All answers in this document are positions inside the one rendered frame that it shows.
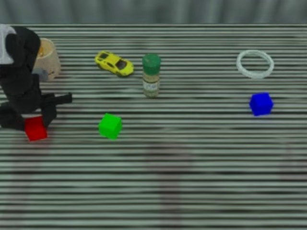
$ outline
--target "red cube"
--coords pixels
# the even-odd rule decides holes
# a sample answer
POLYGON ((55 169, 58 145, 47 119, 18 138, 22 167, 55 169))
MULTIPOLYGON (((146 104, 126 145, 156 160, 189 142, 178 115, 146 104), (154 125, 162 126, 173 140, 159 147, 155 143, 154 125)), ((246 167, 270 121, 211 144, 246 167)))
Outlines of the red cube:
POLYGON ((44 126, 43 117, 31 117, 25 120, 25 133, 29 141, 42 140, 47 138, 47 130, 44 126))

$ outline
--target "black robot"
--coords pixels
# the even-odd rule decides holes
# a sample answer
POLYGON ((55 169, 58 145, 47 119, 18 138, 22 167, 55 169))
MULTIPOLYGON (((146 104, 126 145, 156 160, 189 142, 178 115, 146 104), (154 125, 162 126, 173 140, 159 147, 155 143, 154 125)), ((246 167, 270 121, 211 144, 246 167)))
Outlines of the black robot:
POLYGON ((22 114, 41 109, 45 128, 56 118, 56 105, 72 102, 72 95, 43 95, 40 76, 33 72, 41 42, 32 30, 0 24, 0 85, 8 102, 0 106, 2 128, 25 131, 22 114))

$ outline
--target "striped tablecloth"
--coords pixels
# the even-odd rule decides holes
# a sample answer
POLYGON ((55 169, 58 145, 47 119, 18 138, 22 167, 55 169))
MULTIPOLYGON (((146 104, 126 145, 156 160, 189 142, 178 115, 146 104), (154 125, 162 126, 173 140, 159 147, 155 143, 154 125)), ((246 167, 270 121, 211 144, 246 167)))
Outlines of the striped tablecloth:
POLYGON ((307 228, 306 25, 24 26, 54 41, 62 63, 42 91, 74 101, 59 106, 49 139, 0 130, 1 230, 307 228), (99 70, 103 49, 134 75, 99 70), (267 52, 273 74, 242 76, 246 49, 267 52), (150 52, 163 62, 156 99, 142 93, 150 52), (258 92, 271 94, 271 115, 251 114, 258 92), (99 136, 104 113, 123 120, 115 141, 99 136))

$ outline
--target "yellow toy car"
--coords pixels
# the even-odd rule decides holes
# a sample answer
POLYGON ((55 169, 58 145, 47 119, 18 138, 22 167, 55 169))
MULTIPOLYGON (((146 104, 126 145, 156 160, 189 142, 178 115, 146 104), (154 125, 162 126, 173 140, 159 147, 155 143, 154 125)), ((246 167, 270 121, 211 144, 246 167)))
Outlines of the yellow toy car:
POLYGON ((133 73, 133 64, 115 54, 103 50, 95 57, 97 66, 115 73, 119 77, 126 77, 133 73))

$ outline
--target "ring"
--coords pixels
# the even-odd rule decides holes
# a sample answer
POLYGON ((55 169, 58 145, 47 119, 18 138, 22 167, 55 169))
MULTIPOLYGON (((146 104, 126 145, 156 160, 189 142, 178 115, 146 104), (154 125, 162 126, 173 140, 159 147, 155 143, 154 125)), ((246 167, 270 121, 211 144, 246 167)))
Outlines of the ring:
POLYGON ((254 50, 254 49, 249 49, 249 50, 245 50, 243 52, 241 52, 237 59, 236 59, 236 67, 238 69, 238 71, 240 73, 242 73, 244 76, 246 77, 249 77, 249 78, 254 78, 254 79, 261 79, 261 78, 265 78, 265 77, 268 77, 272 72, 273 72, 273 69, 274 69, 274 61, 273 59, 265 52, 262 52, 260 50, 254 50), (253 71, 249 71, 247 70, 246 68, 244 68, 242 66, 242 63, 241 63, 241 60, 243 57, 245 57, 246 55, 256 55, 258 57, 261 57, 263 58, 264 60, 266 60, 270 67, 268 68, 267 71, 264 71, 264 72, 253 72, 253 71))

